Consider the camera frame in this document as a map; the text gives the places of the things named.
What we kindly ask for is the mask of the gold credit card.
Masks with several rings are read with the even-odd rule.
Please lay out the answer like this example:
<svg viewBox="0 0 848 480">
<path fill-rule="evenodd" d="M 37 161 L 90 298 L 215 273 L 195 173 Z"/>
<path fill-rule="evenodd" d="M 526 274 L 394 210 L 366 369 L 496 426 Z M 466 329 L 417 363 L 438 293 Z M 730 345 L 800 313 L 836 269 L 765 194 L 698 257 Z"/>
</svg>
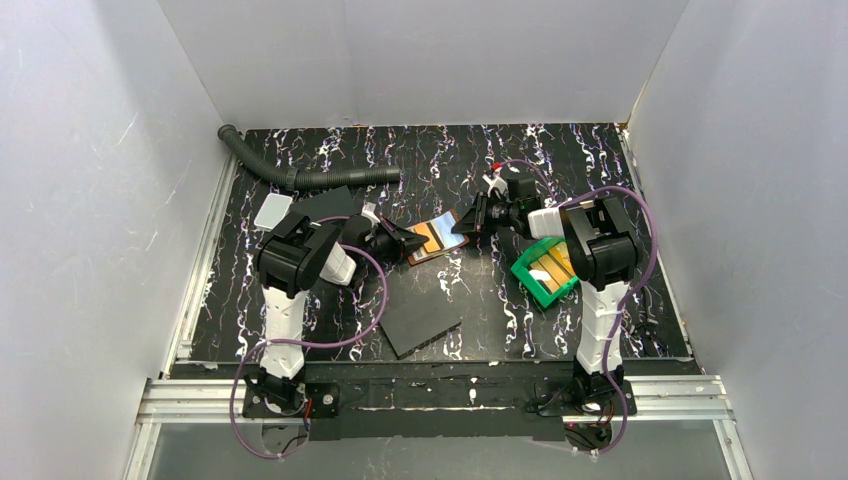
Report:
<svg viewBox="0 0 848 480">
<path fill-rule="evenodd" d="M 412 257 L 416 260 L 433 256 L 443 251 L 444 244 L 442 238 L 432 221 L 415 224 L 410 230 L 416 235 L 423 237 L 421 245 L 412 253 Z"/>
</svg>

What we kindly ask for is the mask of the brown leather card holder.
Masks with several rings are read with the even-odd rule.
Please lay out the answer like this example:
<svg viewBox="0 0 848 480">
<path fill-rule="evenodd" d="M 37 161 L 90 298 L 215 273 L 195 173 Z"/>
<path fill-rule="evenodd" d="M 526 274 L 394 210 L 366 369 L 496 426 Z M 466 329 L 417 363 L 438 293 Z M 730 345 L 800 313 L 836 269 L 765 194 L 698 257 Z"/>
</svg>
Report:
<svg viewBox="0 0 848 480">
<path fill-rule="evenodd" d="M 425 243 L 407 257 L 409 264 L 414 266 L 465 246 L 469 237 L 452 232 L 458 220 L 456 212 L 449 210 L 431 220 L 409 227 L 413 233 L 426 238 Z"/>
</svg>

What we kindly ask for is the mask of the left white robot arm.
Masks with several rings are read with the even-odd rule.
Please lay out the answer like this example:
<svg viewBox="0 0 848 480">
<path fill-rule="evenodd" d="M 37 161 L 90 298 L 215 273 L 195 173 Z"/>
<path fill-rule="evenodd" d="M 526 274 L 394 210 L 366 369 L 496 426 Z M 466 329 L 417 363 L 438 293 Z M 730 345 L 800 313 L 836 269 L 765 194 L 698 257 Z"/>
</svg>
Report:
<svg viewBox="0 0 848 480">
<path fill-rule="evenodd" d="M 357 263 L 346 247 L 374 260 L 402 260 L 429 238 L 391 221 L 353 215 L 340 226 L 299 213 L 286 215 L 260 243 L 255 258 L 265 301 L 266 347 L 259 373 L 246 384 L 276 402 L 293 397 L 294 380 L 304 366 L 302 340 L 308 291 L 320 280 L 347 286 Z"/>
</svg>

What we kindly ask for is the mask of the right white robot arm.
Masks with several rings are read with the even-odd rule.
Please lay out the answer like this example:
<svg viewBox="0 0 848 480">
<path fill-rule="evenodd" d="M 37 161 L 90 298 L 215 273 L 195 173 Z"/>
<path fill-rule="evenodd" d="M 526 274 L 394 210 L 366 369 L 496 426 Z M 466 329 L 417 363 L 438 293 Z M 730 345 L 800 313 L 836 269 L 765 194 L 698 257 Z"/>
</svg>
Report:
<svg viewBox="0 0 848 480">
<path fill-rule="evenodd" d="M 488 183 L 488 191 L 476 195 L 453 233 L 480 236 L 504 227 L 526 239 L 564 242 L 582 300 L 569 396 L 583 403 L 607 401 L 623 385 L 620 317 L 642 253 L 619 197 L 635 198 L 636 193 L 607 186 L 547 207 L 528 177 L 494 176 Z"/>
</svg>

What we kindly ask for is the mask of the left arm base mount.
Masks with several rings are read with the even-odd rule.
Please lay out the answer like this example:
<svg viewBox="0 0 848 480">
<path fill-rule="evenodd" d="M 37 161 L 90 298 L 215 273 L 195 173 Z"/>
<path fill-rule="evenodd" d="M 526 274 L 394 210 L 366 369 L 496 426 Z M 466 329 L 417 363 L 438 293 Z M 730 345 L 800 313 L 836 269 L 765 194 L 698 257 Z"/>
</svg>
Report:
<svg viewBox="0 0 848 480">
<path fill-rule="evenodd" d="M 340 410 L 341 388 L 335 383 L 306 382 L 299 374 L 294 380 L 272 376 L 264 369 L 244 374 L 245 386 L 242 417 L 275 421 L 268 430 L 294 430 L 286 441 L 277 440 L 271 452 L 288 454 L 308 440 L 311 424 L 316 419 L 334 418 Z"/>
</svg>

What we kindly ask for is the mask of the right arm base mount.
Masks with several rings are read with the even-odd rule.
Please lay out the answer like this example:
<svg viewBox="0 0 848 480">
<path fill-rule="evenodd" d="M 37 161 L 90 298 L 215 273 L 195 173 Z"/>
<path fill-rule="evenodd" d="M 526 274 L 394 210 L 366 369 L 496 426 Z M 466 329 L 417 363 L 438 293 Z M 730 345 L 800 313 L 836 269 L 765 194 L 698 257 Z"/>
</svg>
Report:
<svg viewBox="0 0 848 480">
<path fill-rule="evenodd" d="M 609 450 L 622 436 L 616 421 L 624 421 L 638 413 L 635 395 L 629 382 L 618 389 L 601 377 L 599 392 L 591 392 L 579 381 L 552 387 L 540 392 L 533 385 L 533 394 L 525 403 L 526 413 L 539 418 L 564 421 L 566 441 L 579 453 L 597 455 Z"/>
</svg>

